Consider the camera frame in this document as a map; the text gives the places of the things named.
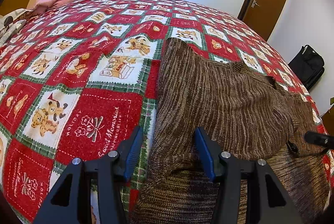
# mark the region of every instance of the bed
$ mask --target bed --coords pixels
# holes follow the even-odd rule
[[[136,125],[145,139],[133,178],[121,190],[133,210],[146,178],[164,40],[185,41],[221,63],[244,61],[287,91],[315,103],[278,52],[240,20],[184,0],[79,0],[31,18],[0,47],[0,184],[31,223],[66,165],[105,155]],[[334,186],[334,159],[323,157]],[[99,222],[97,189],[91,201]]]

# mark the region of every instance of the door handle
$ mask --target door handle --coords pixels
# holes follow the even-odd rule
[[[252,8],[254,8],[255,6],[258,6],[258,7],[260,6],[260,5],[258,5],[258,4],[256,3],[256,0],[253,1],[253,3],[252,3]]]

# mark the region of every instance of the metal screw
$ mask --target metal screw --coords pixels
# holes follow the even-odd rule
[[[258,160],[258,164],[259,164],[260,166],[265,166],[266,163],[267,163],[267,162],[266,162],[264,159],[259,159],[259,160]]]
[[[81,159],[80,159],[80,158],[74,158],[74,159],[72,160],[72,164],[73,164],[73,165],[79,165],[80,162],[81,162]]]
[[[118,154],[118,152],[117,151],[110,151],[110,152],[108,152],[108,156],[109,157],[116,157],[117,156],[117,154]]]
[[[229,152],[222,152],[220,154],[223,158],[230,158],[231,157],[231,154]]]

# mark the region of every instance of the bedspread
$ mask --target bedspread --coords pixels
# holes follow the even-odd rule
[[[163,43],[182,39],[206,59],[243,60],[312,102],[278,52],[240,20],[184,0],[79,0],[31,18],[0,48],[0,185],[24,223],[34,219],[66,165],[105,155],[131,134],[145,139],[121,190],[132,210],[146,177]],[[333,153],[323,158],[334,185]],[[96,186],[91,201],[99,222]]]

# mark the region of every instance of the ribbed knit fabric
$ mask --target ribbed knit fabric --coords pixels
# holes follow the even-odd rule
[[[218,185],[210,183],[203,174],[193,140],[194,129],[203,126],[223,151],[237,158],[272,157],[273,169],[293,200],[303,204],[303,208],[312,208],[299,209],[309,223],[324,205],[327,196],[323,193],[328,194],[321,156],[291,158],[286,142],[291,140],[298,147],[298,156],[322,151],[320,147],[307,146],[296,134],[297,130],[311,130],[310,108],[301,98],[286,94],[272,77],[254,74],[243,62],[209,61],[183,41],[167,40],[159,72],[148,178],[132,222],[210,222]],[[313,188],[304,190],[303,185]],[[324,189],[315,195],[313,191],[320,187]],[[245,182],[240,201],[238,222],[242,223],[247,202]]]

